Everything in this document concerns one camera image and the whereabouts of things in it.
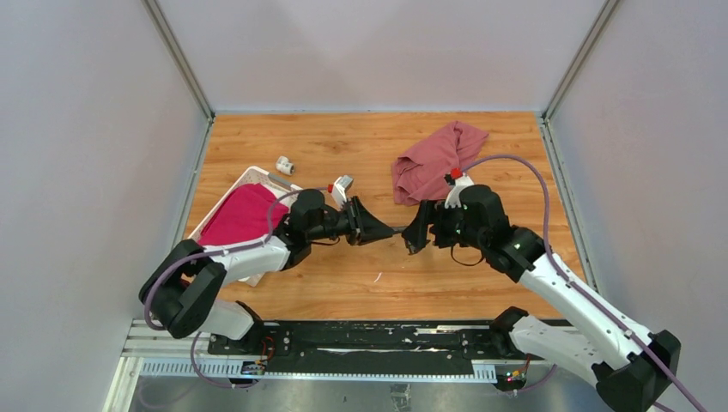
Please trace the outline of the white pipe elbow fitting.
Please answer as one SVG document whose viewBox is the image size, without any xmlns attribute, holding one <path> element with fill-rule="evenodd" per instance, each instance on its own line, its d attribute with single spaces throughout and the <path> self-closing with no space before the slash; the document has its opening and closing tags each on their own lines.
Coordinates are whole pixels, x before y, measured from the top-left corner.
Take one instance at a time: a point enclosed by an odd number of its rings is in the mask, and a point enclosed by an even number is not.
<svg viewBox="0 0 728 412">
<path fill-rule="evenodd" d="M 292 176 L 295 172 L 295 165 L 287 156 L 280 156 L 276 161 L 276 170 L 284 175 Z"/>
</svg>

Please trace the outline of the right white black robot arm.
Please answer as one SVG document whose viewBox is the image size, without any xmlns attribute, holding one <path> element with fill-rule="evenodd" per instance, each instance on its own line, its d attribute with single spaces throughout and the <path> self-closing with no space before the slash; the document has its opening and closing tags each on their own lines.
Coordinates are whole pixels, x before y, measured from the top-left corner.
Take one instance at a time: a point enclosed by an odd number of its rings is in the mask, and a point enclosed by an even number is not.
<svg viewBox="0 0 728 412">
<path fill-rule="evenodd" d="M 415 254 L 434 245 L 477 249 L 485 262 L 550 303 L 578 332 L 545 324 L 510 307 L 495 321 L 490 346 L 501 358 L 533 354 L 582 378 L 614 411 L 655 411 L 675 377 L 681 343 L 652 332 L 589 288 L 543 238 L 510 223 L 486 185 L 456 186 L 444 201 L 421 202 L 402 233 Z"/>
</svg>

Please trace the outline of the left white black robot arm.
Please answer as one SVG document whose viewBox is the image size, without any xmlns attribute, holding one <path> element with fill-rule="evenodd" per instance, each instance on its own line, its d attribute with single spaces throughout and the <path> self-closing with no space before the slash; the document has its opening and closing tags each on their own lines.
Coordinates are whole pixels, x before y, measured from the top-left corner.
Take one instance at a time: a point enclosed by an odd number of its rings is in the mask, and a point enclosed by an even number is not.
<svg viewBox="0 0 728 412">
<path fill-rule="evenodd" d="M 367 245 L 397 232 L 358 197 L 334 209 L 320 188 L 289 195 L 294 201 L 288 213 L 270 222 L 269 232 L 258 239 L 220 246 L 180 241 L 139 292 L 147 326 L 175 339 L 198 332 L 224 336 L 240 353 L 254 354 L 263 343 L 261 321 L 246 304 L 219 299 L 223 287 L 246 276 L 292 269 L 322 239 Z"/>
</svg>

